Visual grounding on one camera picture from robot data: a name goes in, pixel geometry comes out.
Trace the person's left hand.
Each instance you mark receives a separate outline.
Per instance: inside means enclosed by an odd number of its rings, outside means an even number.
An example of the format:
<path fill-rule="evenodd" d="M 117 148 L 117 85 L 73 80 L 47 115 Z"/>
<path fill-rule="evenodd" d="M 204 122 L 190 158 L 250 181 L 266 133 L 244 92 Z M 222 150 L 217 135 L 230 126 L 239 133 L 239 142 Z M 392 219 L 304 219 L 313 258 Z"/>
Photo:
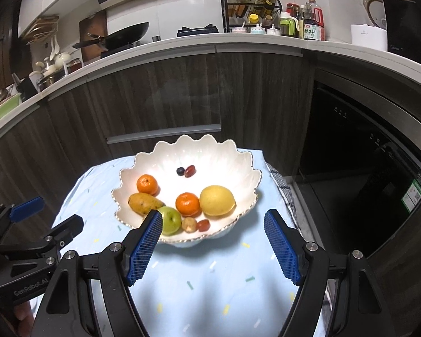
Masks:
<path fill-rule="evenodd" d="M 13 311 L 17 320 L 19 320 L 18 326 L 16 327 L 17 336 L 31 336 L 35 319 L 32 314 L 30 302 L 27 301 L 23 304 L 15 306 Z"/>

